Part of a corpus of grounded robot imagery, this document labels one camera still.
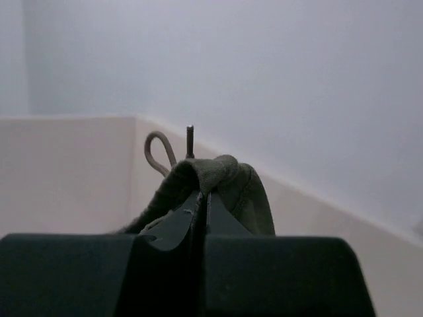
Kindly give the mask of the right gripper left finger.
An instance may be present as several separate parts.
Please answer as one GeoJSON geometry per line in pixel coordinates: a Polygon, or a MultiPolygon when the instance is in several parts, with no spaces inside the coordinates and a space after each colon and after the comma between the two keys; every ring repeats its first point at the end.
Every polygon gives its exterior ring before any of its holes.
{"type": "Polygon", "coordinates": [[[143,234],[8,234],[2,316],[201,316],[201,194],[143,234]]]}

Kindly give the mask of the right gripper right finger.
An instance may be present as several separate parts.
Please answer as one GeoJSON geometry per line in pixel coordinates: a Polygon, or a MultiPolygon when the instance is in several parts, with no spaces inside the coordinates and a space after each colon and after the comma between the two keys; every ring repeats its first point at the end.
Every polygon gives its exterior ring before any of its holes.
{"type": "Polygon", "coordinates": [[[251,234],[216,195],[204,246],[206,316],[374,316],[360,263],[341,238],[251,234]]]}

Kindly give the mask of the olive green shorts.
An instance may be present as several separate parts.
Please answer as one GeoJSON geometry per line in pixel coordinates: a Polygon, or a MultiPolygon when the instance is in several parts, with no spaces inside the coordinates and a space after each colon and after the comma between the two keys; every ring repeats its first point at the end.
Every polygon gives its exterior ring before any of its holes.
{"type": "Polygon", "coordinates": [[[168,218],[191,194],[203,194],[216,195],[250,233],[275,235],[266,190],[251,165],[231,155],[177,160],[169,139],[160,131],[147,135],[144,155],[164,178],[147,207],[118,229],[119,234],[140,234],[168,218]]]}

